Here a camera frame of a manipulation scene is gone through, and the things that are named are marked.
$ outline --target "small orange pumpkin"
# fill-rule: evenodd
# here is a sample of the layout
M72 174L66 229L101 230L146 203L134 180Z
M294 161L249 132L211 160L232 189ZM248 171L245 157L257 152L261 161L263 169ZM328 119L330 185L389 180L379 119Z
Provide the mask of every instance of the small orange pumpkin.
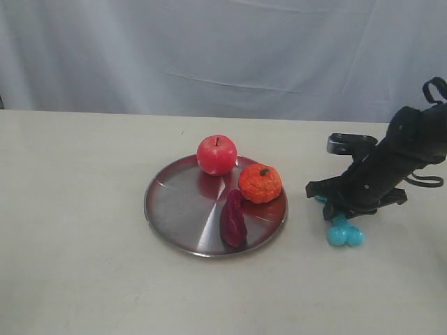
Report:
M255 204L265 204L279 197L282 181L273 167L256 163L241 172L239 189L245 199Z

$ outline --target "gray wall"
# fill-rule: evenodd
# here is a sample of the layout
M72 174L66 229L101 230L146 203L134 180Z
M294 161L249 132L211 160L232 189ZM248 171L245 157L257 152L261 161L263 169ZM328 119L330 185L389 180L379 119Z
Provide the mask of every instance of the gray wall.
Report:
M0 0L12 109L388 121L447 77L445 0Z

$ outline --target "blue toy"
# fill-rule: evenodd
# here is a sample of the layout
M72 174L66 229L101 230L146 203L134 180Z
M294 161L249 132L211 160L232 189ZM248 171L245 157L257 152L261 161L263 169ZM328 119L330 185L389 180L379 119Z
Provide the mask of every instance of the blue toy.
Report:
M326 202L323 197L316 196L319 202ZM333 246L359 246L363 243L364 235L360 228L352 226L343 214L339 214L331 220L332 227L328 229L326 237Z

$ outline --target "round stainless steel plate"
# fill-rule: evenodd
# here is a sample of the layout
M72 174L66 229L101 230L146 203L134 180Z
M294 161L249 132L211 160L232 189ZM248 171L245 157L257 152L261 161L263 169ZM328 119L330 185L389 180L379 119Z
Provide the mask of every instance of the round stainless steel plate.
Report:
M145 196L145 215L150 226L169 244L203 257L246 253L271 240L286 221L287 197L268 204L242 205L247 242L233 248L220 237L220 214L227 195L237 188L239 175L255 161L238 157L235 168L223 177L205 174L196 155L182 158L160 171Z

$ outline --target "red pepper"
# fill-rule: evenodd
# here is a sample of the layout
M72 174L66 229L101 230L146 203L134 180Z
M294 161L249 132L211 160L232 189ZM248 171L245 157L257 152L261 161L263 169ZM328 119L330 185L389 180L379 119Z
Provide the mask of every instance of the red pepper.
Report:
M232 190L222 208L220 218L221 238L229 245L238 248L247 239L247 227L242 213L244 197L239 190Z

